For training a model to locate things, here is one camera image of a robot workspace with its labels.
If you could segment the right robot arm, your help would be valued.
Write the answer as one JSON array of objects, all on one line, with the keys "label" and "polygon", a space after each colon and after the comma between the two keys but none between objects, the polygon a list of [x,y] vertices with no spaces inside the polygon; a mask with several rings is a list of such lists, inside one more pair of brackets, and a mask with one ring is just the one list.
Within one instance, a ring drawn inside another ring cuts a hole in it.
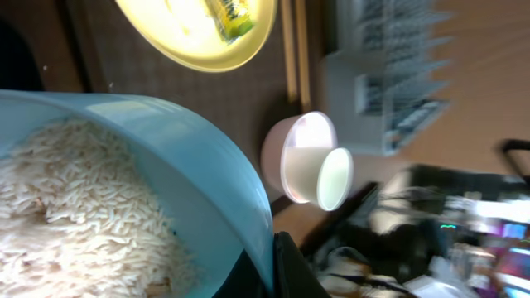
[{"label": "right robot arm", "polygon": [[526,297],[529,189],[506,175],[414,166],[308,261],[333,297]]}]

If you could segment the wooden chopstick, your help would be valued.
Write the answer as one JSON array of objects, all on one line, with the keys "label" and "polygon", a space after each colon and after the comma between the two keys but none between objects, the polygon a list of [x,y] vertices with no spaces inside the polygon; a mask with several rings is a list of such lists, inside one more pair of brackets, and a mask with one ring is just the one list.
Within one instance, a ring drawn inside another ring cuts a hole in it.
[{"label": "wooden chopstick", "polygon": [[298,99],[296,75],[296,47],[292,19],[292,3],[290,0],[278,0],[282,19],[282,39],[287,80],[287,100],[294,103]]},{"label": "wooden chopstick", "polygon": [[306,1],[295,0],[294,3],[296,11],[296,37],[298,45],[298,74],[300,80],[299,93],[301,111],[303,113],[307,113],[311,111],[311,84],[308,57]]}]

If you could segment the green orange snack wrapper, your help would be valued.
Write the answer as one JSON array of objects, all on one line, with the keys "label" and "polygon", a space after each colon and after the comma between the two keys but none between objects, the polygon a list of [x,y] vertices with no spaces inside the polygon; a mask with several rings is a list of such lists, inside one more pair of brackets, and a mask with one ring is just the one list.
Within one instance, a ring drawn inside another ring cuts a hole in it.
[{"label": "green orange snack wrapper", "polygon": [[224,41],[232,43],[254,27],[248,3],[244,0],[205,0]]}]

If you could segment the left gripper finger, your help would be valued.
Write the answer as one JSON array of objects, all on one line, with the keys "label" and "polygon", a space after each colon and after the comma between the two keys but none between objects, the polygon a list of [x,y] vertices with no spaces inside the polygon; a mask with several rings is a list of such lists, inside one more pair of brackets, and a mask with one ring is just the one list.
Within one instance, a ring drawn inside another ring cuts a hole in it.
[{"label": "left gripper finger", "polygon": [[274,296],[330,298],[287,232],[274,235]]}]

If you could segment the light blue bowl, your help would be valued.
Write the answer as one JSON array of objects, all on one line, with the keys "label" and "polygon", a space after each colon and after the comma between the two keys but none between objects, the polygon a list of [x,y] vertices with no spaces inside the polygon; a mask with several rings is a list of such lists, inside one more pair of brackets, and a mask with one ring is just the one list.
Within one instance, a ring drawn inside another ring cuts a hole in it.
[{"label": "light blue bowl", "polygon": [[215,125],[177,104],[130,94],[1,92],[1,150],[49,121],[87,118],[125,138],[176,234],[203,270],[194,297],[212,297],[241,255],[274,292],[272,214],[262,182]]}]

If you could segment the white rice pile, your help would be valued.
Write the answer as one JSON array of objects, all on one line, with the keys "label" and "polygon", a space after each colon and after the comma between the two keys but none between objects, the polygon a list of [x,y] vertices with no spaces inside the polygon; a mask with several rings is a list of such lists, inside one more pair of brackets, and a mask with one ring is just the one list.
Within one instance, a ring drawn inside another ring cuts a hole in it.
[{"label": "white rice pile", "polygon": [[184,296],[198,281],[117,135],[66,119],[1,159],[2,296]]}]

